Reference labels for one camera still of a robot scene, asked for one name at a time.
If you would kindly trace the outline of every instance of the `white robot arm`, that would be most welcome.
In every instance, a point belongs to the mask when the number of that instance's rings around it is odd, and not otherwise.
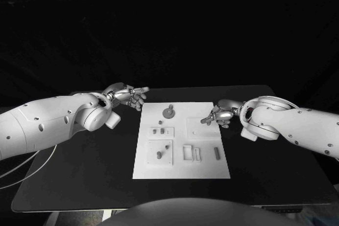
[[[118,83],[103,93],[41,99],[0,114],[0,160],[47,149],[105,124],[115,129],[120,116],[112,108],[122,103],[141,111],[148,91]]]
[[[338,114],[299,108],[282,98],[262,96],[243,103],[220,100],[203,123],[217,120],[229,128],[234,115],[244,126],[242,136],[252,141],[259,137],[278,140],[282,134],[295,145],[339,158]]]

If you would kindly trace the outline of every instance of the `white board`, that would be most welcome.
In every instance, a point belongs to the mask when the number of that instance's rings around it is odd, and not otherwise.
[[[175,117],[167,119],[164,117],[164,110],[171,104],[174,105]],[[201,119],[210,115],[213,108],[213,102],[145,103],[138,137],[133,179],[232,178],[220,126],[216,122],[213,122],[210,126],[201,124]],[[171,128],[169,134],[165,132],[165,136],[159,136],[161,128]],[[159,161],[155,150],[152,154],[149,153],[149,149],[154,147],[154,144],[151,145],[149,143],[151,140],[161,140],[159,142],[172,141],[172,165],[149,163],[148,160],[151,160],[151,158],[154,162]],[[193,161],[184,160],[184,145],[193,146]],[[217,160],[216,157],[216,147],[219,147],[220,150],[220,160]],[[195,152],[200,152],[201,160],[197,160]]]

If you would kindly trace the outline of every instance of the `table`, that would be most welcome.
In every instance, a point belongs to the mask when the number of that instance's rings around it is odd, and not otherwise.
[[[247,101],[265,95],[275,96],[266,85],[152,89],[146,101],[217,103],[221,98]],[[330,204],[339,199],[312,151],[282,136],[276,141],[243,138],[239,117],[230,129],[221,129],[232,179],[133,180],[141,112],[125,105],[115,111],[122,116],[115,130],[105,125],[94,132],[79,132],[58,145],[47,166],[22,183],[14,211],[128,209],[178,197],[253,206]],[[37,155],[28,175],[53,150]]]

